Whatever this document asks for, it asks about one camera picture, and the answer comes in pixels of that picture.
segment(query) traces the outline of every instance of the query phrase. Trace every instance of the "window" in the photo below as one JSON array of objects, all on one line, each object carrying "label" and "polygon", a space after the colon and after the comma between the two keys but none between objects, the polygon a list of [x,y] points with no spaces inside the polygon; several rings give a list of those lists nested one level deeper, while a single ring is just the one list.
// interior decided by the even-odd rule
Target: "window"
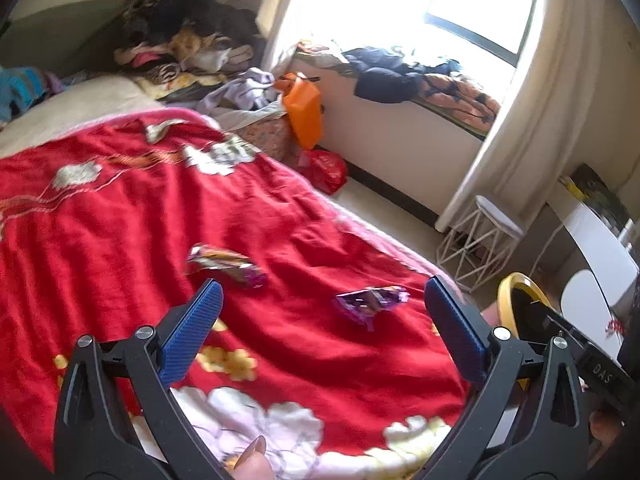
[{"label": "window", "polygon": [[458,60],[501,101],[529,31],[535,0],[306,0],[309,35],[342,50],[379,46],[406,62]]}]

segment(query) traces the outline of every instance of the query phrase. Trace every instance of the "bed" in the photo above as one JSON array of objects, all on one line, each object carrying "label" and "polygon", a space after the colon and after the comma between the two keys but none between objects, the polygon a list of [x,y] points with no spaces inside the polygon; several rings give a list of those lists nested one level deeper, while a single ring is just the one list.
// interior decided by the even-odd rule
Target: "bed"
[{"label": "bed", "polygon": [[[78,338],[127,337],[210,277],[222,314],[172,393],[226,466],[263,434],[277,478],[404,478],[458,418],[466,384],[422,300],[441,271],[212,119],[102,76],[9,123],[0,157],[0,404],[47,466]],[[187,274],[197,243],[245,254],[266,282]],[[385,285],[410,298],[373,332],[334,305]]]}]

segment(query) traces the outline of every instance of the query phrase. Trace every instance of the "clothing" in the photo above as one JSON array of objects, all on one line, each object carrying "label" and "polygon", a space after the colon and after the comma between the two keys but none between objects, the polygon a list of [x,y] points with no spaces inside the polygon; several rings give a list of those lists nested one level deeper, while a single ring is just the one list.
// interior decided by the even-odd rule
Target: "clothing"
[{"label": "clothing", "polygon": [[354,48],[342,53],[343,56],[351,63],[354,69],[363,73],[369,68],[387,68],[401,75],[411,72],[418,74],[444,74],[450,75],[451,72],[460,72],[462,66],[455,59],[447,57],[438,57],[433,60],[432,65],[423,65],[414,63],[408,65],[402,62],[404,59],[401,54],[389,52],[384,48],[374,48],[372,46],[364,46],[362,48]]},{"label": "clothing", "polygon": [[132,45],[142,41],[150,45],[168,43],[184,25],[199,37],[219,33],[237,44],[252,44],[258,34],[252,10],[236,9],[216,0],[131,0],[123,17],[125,35]]},{"label": "clothing", "polygon": [[180,72],[180,65],[177,63],[166,63],[152,68],[145,74],[145,77],[154,85],[161,85],[175,81]]},{"label": "clothing", "polygon": [[198,67],[209,73],[218,72],[229,58],[231,48],[226,50],[216,50],[215,48],[205,48],[193,56],[185,63],[187,67]]},{"label": "clothing", "polygon": [[420,74],[400,75],[386,68],[369,68],[360,75],[353,94],[377,103],[401,103],[420,91]]},{"label": "clothing", "polygon": [[57,77],[37,68],[0,67],[0,123],[9,123],[62,89]]},{"label": "clothing", "polygon": [[76,72],[75,74],[69,75],[67,77],[63,77],[60,82],[62,83],[64,88],[68,88],[69,86],[77,85],[80,83],[84,83],[89,79],[93,78],[95,75],[88,70],[81,70],[80,72]]},{"label": "clothing", "polygon": [[[211,78],[217,76],[196,76],[200,78]],[[201,83],[199,81],[195,81],[190,86],[185,88],[180,88],[171,92],[170,94],[165,95],[162,98],[159,98],[158,101],[166,104],[167,106],[184,106],[185,108],[190,108],[192,110],[196,109],[198,103],[204,99],[207,95],[209,95],[214,90],[220,88],[226,82],[226,78],[221,80],[219,83],[210,85],[205,82]]]},{"label": "clothing", "polygon": [[217,87],[220,83],[226,83],[226,76],[222,74],[202,76],[188,72],[182,72],[175,80],[162,84],[155,84],[149,81],[145,75],[140,74],[130,74],[129,78],[137,84],[146,95],[155,100],[162,99],[175,91],[190,88],[196,82],[203,86],[213,87]]},{"label": "clothing", "polygon": [[157,61],[158,59],[160,59],[160,56],[155,52],[142,52],[140,54],[137,54],[136,57],[133,58],[133,61],[131,61],[131,66],[133,68],[139,68],[150,61]]},{"label": "clothing", "polygon": [[183,27],[178,34],[171,38],[168,50],[175,59],[182,63],[194,56],[202,48],[203,42],[203,38],[191,28]]},{"label": "clothing", "polygon": [[220,124],[220,128],[224,132],[234,132],[254,124],[263,119],[277,119],[287,114],[282,99],[278,98],[273,103],[261,108],[260,110],[231,110],[229,108],[214,108],[211,117],[215,118]]},{"label": "clothing", "polygon": [[138,54],[167,54],[168,52],[168,47],[165,44],[149,46],[146,43],[140,43],[130,48],[117,48],[113,53],[113,59],[117,64],[123,66],[133,62]]},{"label": "clothing", "polygon": [[462,69],[455,59],[446,58],[438,58],[441,63],[436,62],[434,66],[407,65],[402,62],[402,55],[372,46],[354,48],[343,55],[359,74],[353,94],[377,103],[401,103],[415,98],[420,91],[422,74],[449,75]]},{"label": "clothing", "polygon": [[252,64],[252,59],[257,59],[254,55],[254,48],[251,45],[242,45],[237,48],[233,48],[226,60],[226,63],[222,66],[222,70],[227,73],[244,72],[248,70]]},{"label": "clothing", "polygon": [[209,115],[220,105],[222,99],[233,102],[241,110],[259,110],[277,98],[279,92],[271,88],[274,82],[271,73],[250,68],[238,79],[207,95],[200,101],[196,110]]}]

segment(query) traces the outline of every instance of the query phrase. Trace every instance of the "human hand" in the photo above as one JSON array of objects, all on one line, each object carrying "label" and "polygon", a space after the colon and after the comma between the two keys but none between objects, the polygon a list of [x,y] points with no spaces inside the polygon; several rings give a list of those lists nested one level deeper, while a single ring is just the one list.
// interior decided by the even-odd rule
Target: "human hand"
[{"label": "human hand", "polygon": [[275,480],[271,464],[264,455],[266,451],[267,441],[259,436],[244,450],[231,476],[236,480]]},{"label": "human hand", "polygon": [[612,413],[593,412],[589,417],[589,424],[591,434],[602,443],[600,449],[590,459],[589,466],[592,466],[613,444],[613,441],[622,430],[622,422],[617,415]]}]

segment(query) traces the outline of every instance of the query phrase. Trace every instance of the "candy wrapper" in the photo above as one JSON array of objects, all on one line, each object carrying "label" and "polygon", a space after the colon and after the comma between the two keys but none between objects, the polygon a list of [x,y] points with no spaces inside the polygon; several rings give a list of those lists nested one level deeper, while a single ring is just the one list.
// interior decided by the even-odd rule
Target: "candy wrapper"
[{"label": "candy wrapper", "polygon": [[406,303],[409,293],[403,286],[391,285],[373,287],[364,290],[338,294],[335,304],[355,322],[366,325],[373,330],[373,318],[382,310],[391,310],[401,303]]},{"label": "candy wrapper", "polygon": [[187,258],[187,273],[193,274],[202,269],[220,270],[237,282],[252,288],[262,286],[266,279],[262,269],[244,254],[197,244],[191,248]]}]

